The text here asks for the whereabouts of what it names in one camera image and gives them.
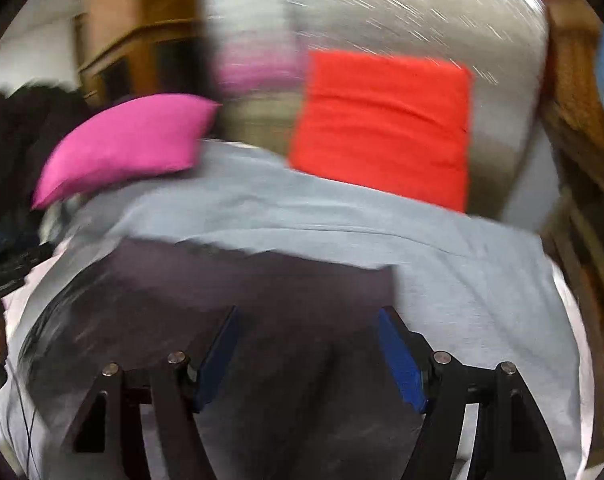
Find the grey blanket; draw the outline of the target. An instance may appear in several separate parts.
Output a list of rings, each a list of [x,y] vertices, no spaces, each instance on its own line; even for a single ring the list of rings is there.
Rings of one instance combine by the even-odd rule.
[[[209,141],[195,170],[96,194],[20,299],[0,416],[33,478],[98,367],[172,351],[199,308],[229,302],[260,322],[202,419],[224,479],[276,478],[296,421],[310,433],[293,478],[401,471],[420,422],[375,348],[369,319],[387,303],[465,363],[514,362],[566,476],[587,461],[574,305],[537,236],[301,174],[259,148]]]

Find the red-orange pillow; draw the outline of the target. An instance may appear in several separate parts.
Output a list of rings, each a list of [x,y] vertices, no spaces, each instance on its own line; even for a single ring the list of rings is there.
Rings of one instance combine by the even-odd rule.
[[[433,58],[314,50],[292,168],[462,212],[472,76]]]

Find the dark quilted puffer jacket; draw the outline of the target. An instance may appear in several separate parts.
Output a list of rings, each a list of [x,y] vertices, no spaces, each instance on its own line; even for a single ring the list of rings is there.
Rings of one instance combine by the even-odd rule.
[[[397,479],[421,420],[384,362],[395,270],[126,240],[19,359],[53,479]]]

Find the pile of dark clothes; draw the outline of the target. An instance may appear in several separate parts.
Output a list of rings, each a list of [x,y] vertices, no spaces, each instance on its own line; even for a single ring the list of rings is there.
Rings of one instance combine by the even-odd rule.
[[[44,214],[32,203],[40,174],[56,146],[90,116],[78,90],[26,84],[0,91],[0,244],[38,239]]]

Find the wooden side table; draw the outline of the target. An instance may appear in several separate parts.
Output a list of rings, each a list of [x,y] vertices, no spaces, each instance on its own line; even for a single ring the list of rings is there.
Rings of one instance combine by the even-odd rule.
[[[602,22],[585,0],[548,0],[549,57],[540,112],[560,182],[544,241],[578,300],[593,360],[594,453],[604,451],[604,109],[596,52]]]

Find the pink pillow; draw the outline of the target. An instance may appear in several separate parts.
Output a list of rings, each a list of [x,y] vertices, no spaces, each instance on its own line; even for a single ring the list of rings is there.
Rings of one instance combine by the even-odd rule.
[[[192,168],[219,107],[202,96],[163,93],[104,110],[52,151],[32,207],[45,209],[78,193]]]

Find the wooden cabinet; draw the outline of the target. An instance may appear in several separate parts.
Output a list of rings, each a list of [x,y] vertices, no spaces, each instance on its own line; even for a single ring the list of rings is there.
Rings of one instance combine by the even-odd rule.
[[[86,0],[85,95],[100,105],[161,91],[161,44],[194,36],[197,0]]]

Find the silver foil insulation mat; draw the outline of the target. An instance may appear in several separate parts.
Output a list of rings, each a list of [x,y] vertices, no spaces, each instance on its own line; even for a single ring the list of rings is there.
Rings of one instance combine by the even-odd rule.
[[[226,138],[288,151],[308,51],[444,58],[473,76],[468,210],[495,218],[515,183],[547,55],[542,0],[199,0]]]

